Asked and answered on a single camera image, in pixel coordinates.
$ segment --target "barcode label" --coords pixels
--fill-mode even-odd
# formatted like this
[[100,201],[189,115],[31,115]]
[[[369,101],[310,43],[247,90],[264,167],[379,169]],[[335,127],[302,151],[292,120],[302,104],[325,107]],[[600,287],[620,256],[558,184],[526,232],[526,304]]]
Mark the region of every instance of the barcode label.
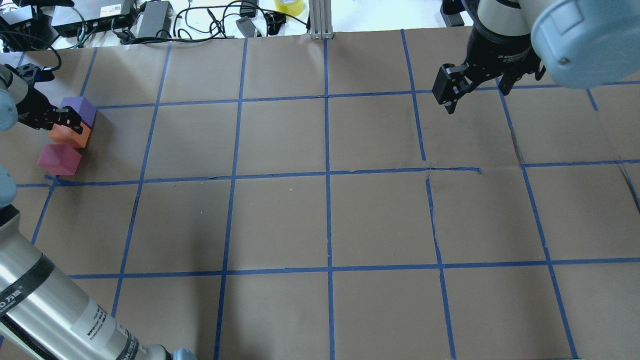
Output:
[[121,10],[121,4],[103,6],[102,8],[100,8],[100,17],[120,15]]

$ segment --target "pink block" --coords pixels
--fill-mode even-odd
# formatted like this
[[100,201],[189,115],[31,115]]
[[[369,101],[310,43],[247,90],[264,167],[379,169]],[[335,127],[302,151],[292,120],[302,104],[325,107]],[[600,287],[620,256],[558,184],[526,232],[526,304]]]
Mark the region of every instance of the pink block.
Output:
[[38,165],[52,175],[75,175],[81,158],[82,155],[67,144],[45,145]]

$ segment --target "colored block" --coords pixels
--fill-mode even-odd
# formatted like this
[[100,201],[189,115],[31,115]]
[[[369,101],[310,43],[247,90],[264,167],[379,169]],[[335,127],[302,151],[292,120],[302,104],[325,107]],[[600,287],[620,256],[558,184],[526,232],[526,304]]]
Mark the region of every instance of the colored block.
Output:
[[80,125],[82,125],[83,130],[82,134],[78,135],[69,127],[54,124],[51,131],[49,131],[49,138],[56,144],[67,144],[74,149],[82,149],[89,140],[91,129],[84,122],[80,123]]
[[67,144],[45,145],[38,165],[52,175],[75,175],[81,158],[82,155]]
[[84,96],[79,97],[66,97],[62,99],[60,107],[71,106],[73,110],[80,115],[82,121],[88,126],[93,127],[93,121],[95,120],[95,106],[92,105]]

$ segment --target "table surface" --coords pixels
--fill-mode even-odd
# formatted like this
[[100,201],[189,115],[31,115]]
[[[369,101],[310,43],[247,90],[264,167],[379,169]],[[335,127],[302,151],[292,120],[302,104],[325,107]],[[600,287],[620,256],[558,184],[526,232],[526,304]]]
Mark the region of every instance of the table surface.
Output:
[[636,358],[640,76],[489,82],[448,115],[430,88],[467,37],[63,51],[37,88],[99,114],[75,177],[37,167],[45,131],[0,134],[20,230],[199,359]]

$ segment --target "blue tape grid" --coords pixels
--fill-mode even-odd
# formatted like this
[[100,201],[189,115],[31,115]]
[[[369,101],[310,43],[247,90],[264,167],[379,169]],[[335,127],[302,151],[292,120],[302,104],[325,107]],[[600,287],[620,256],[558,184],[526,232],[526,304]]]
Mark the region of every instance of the blue tape grid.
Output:
[[[32,243],[36,242],[38,237],[38,233],[40,227],[42,225],[42,220],[47,211],[47,207],[51,200],[53,191],[56,187],[67,187],[67,186],[114,186],[114,185],[126,185],[126,184],[137,184],[138,191],[136,193],[136,200],[134,202],[134,207],[132,210],[131,223],[129,226],[129,230],[127,232],[127,241],[125,245],[125,250],[123,253],[122,264],[120,272],[117,274],[76,274],[71,275],[71,279],[118,279],[118,286],[116,288],[114,305],[112,308],[112,315],[115,316],[117,311],[118,300],[120,296],[120,291],[122,288],[122,280],[123,279],[144,279],[144,278],[160,278],[160,277],[202,277],[202,276],[220,276],[221,277],[221,290],[220,297],[218,299],[218,319],[216,322],[216,340],[215,340],[215,360],[217,360],[220,356],[220,338],[221,338],[221,326],[223,319],[223,306],[224,306],[224,294],[225,294],[225,286],[226,286],[226,277],[228,275],[257,275],[257,274],[297,274],[297,273],[321,273],[326,272],[328,274],[328,302],[329,302],[329,333],[330,333],[330,358],[331,360],[335,359],[335,336],[334,336],[334,328],[333,328],[333,273],[334,272],[353,272],[353,271],[393,271],[393,270],[438,270],[440,272],[440,284],[444,305],[444,313],[445,313],[445,321],[447,326],[447,335],[449,339],[449,346],[451,357],[456,359],[456,351],[454,344],[454,332],[451,325],[451,315],[449,311],[448,304],[448,296],[446,290],[446,281],[445,281],[445,269],[453,269],[453,268],[506,268],[506,267],[515,267],[515,266],[547,266],[550,272],[550,276],[552,278],[552,282],[554,285],[554,291],[556,294],[557,303],[559,306],[559,310],[561,313],[562,321],[564,324],[564,328],[566,331],[566,335],[568,338],[568,342],[570,344],[570,349],[572,351],[572,356],[577,358],[577,351],[575,349],[575,344],[573,343],[572,334],[570,330],[570,326],[566,317],[566,313],[564,311],[564,306],[562,303],[562,297],[560,294],[560,289],[557,284],[555,273],[554,273],[554,265],[582,265],[582,264],[605,264],[605,263],[640,263],[640,258],[601,258],[601,259],[557,259],[554,260],[550,257],[546,239],[544,237],[543,226],[540,221],[540,216],[538,214],[537,206],[534,199],[534,194],[531,189],[531,184],[529,183],[529,178],[527,174],[528,168],[536,168],[536,167],[570,167],[570,166],[592,166],[592,165],[624,165],[624,164],[638,164],[640,160],[610,160],[610,161],[580,161],[574,163],[523,163],[521,165],[522,174],[525,179],[525,184],[527,187],[527,192],[529,194],[531,206],[534,211],[534,216],[536,218],[536,225],[538,226],[538,231],[540,233],[541,244],[543,245],[543,249],[545,252],[545,260],[544,261],[512,261],[512,262],[494,262],[494,263],[444,263],[442,261],[442,255],[440,253],[440,249],[438,247],[437,240],[437,232],[435,229],[434,222],[434,204],[433,204],[433,195],[431,193],[431,183],[428,179],[426,181],[426,190],[428,193],[429,200],[429,213],[431,216],[431,224],[433,230],[434,237],[434,245],[436,249],[436,258],[437,263],[435,264],[405,264],[405,265],[381,265],[381,266],[333,266],[332,263],[332,245],[331,245],[331,176],[341,176],[341,175],[349,175],[349,174],[381,174],[381,173],[400,173],[400,172],[428,172],[432,170],[438,171],[473,171],[482,173],[480,168],[475,167],[455,167],[455,168],[434,168],[434,167],[422,167],[422,168],[389,168],[389,169],[363,169],[363,170],[355,170],[355,171],[344,171],[344,170],[331,170],[330,167],[330,139],[329,139],[329,99],[334,97],[365,97],[365,96],[386,96],[386,95],[412,95],[414,113],[416,126],[419,136],[420,143],[420,153],[422,155],[422,159],[426,158],[424,153],[424,142],[422,139],[422,129],[420,126],[420,115],[417,106],[417,97],[416,94],[428,94],[431,93],[431,90],[417,90],[415,89],[415,82],[413,80],[413,70],[410,60],[409,49],[406,42],[406,35],[404,30],[401,31],[401,37],[403,41],[404,55],[406,57],[407,69],[409,73],[411,90],[409,91],[395,91],[395,92],[369,92],[369,93],[353,93],[353,94],[330,94],[329,93],[329,76],[328,76],[328,51],[327,51],[327,41],[324,41],[324,94],[322,95],[308,95],[308,96],[290,96],[290,97],[263,97],[263,98],[254,98],[254,99],[244,99],[243,98],[243,90],[244,90],[244,70],[246,67],[246,51],[248,42],[245,40],[244,42],[244,51],[243,51],[243,66],[241,72],[241,86],[240,86],[240,94],[238,99],[227,99],[227,100],[215,100],[215,101],[190,101],[190,102],[160,102],[161,92],[164,84],[164,78],[166,75],[166,70],[168,66],[168,61],[171,52],[171,45],[167,48],[166,58],[164,63],[163,74],[160,82],[160,87],[158,90],[157,98],[155,103],[148,104],[133,104],[133,105],[123,105],[123,106],[101,106],[98,109],[121,109],[121,108],[140,108],[140,107],[154,107],[154,115],[152,119],[152,124],[150,127],[149,138],[147,141],[147,148],[145,149],[145,157],[143,160],[143,166],[141,169],[141,175],[138,180],[135,181],[108,181],[108,182],[92,182],[92,183],[79,183],[73,181],[66,181],[63,179],[59,179],[57,177],[47,177],[50,180],[50,183],[40,183],[40,184],[19,184],[19,188],[49,188],[49,193],[47,195],[47,199],[43,206],[40,218],[38,219],[38,223],[36,225],[36,229],[32,238]],[[91,71],[93,69],[93,65],[95,63],[95,59],[97,56],[99,48],[95,48],[93,51],[92,59],[88,68],[87,75],[84,79],[84,83],[82,86],[82,90],[80,91],[80,96],[84,94],[86,90],[89,77]],[[20,57],[19,65],[23,62],[25,58],[25,53]],[[620,81],[616,83],[608,83],[606,85],[638,85],[640,81]],[[514,86],[515,89],[537,89],[537,88],[557,88],[557,85],[517,85]],[[496,86],[489,86],[478,88],[476,91],[496,91],[498,88]],[[589,100],[593,105],[593,109],[598,111],[598,106],[596,101],[589,90],[587,90],[587,95]],[[502,105],[504,108],[504,112],[507,118],[508,126],[513,129],[513,123],[511,122],[511,117],[509,114],[508,106],[506,104],[505,98],[500,95]],[[282,100],[298,100],[298,99],[317,99],[324,98],[325,105],[325,147],[326,147],[326,171],[325,172],[300,172],[300,173],[286,173],[286,174],[255,174],[255,175],[236,175],[237,170],[237,151],[239,145],[239,129],[240,129],[240,120],[241,120],[241,110],[243,102],[258,102],[258,101],[282,101]],[[184,178],[167,178],[167,179],[144,179],[144,173],[146,169],[148,152],[150,149],[150,144],[152,141],[153,131],[156,122],[156,116],[158,108],[161,106],[183,106],[183,105],[194,105],[194,104],[216,104],[216,103],[238,103],[238,114],[237,114],[237,125],[236,125],[236,143],[234,148],[234,166],[231,176],[219,176],[219,177],[184,177]],[[326,210],[327,210],[327,251],[328,251],[328,262],[327,267],[315,267],[315,268],[281,268],[281,269],[256,269],[256,270],[227,270],[228,263],[228,248],[230,241],[230,229],[232,223],[232,212],[233,212],[233,199],[234,199],[234,189],[235,189],[235,181],[236,179],[263,179],[263,178],[273,178],[273,177],[299,177],[299,176],[325,176],[326,177]],[[228,207],[228,217],[227,217],[227,233],[225,235],[225,253],[223,260],[223,270],[222,271],[212,271],[212,272],[158,272],[158,273],[126,273],[126,262],[127,255],[129,251],[129,245],[131,242],[131,234],[133,230],[133,226],[135,223],[136,212],[138,208],[138,202],[140,199],[142,187],[147,183],[167,183],[167,182],[179,182],[179,181],[215,181],[215,180],[231,180],[231,189],[230,189],[230,198],[229,198],[229,207]],[[2,345],[2,337],[0,336],[0,347]]]

